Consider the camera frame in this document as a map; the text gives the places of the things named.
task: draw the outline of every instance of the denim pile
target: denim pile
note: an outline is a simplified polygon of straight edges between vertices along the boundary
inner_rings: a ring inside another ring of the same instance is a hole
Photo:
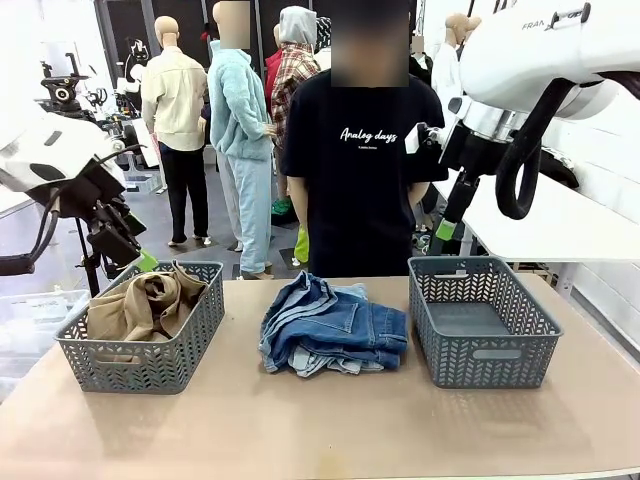
[[[342,373],[397,369],[407,349],[403,312],[370,303],[362,284],[332,287],[301,272],[280,290],[260,328],[269,373],[289,365],[301,377],[323,367]]]

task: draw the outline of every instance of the gray hoodie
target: gray hoodie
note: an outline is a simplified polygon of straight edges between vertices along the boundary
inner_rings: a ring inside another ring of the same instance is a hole
[[[280,12],[280,41],[304,43],[315,48],[318,36],[316,12],[304,7],[286,7]]]

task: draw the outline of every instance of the beige shirt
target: beige shirt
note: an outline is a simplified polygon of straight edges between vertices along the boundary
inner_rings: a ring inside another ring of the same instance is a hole
[[[204,145],[198,128],[207,74],[178,47],[167,47],[152,58],[141,86],[142,117],[149,132],[174,150],[193,151]]]

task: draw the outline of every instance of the light blue fleece jacket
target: light blue fleece jacket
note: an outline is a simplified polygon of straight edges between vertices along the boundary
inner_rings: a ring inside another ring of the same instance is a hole
[[[264,133],[269,122],[260,78],[242,50],[211,42],[213,62],[207,83],[211,99],[211,143],[235,158],[270,160],[273,143]]]

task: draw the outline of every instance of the empty basket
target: empty basket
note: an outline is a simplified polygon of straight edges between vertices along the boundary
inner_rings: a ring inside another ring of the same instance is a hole
[[[180,262],[185,271],[208,283],[178,334],[167,342],[113,342],[87,339],[87,308],[58,332],[71,369],[86,392],[175,394],[185,389],[224,317],[222,264]],[[170,272],[171,262],[154,271]],[[141,273],[131,266],[106,290]],[[131,355],[131,363],[105,362],[110,355]]]
[[[433,383],[535,388],[562,329],[501,260],[409,260],[410,309]]]

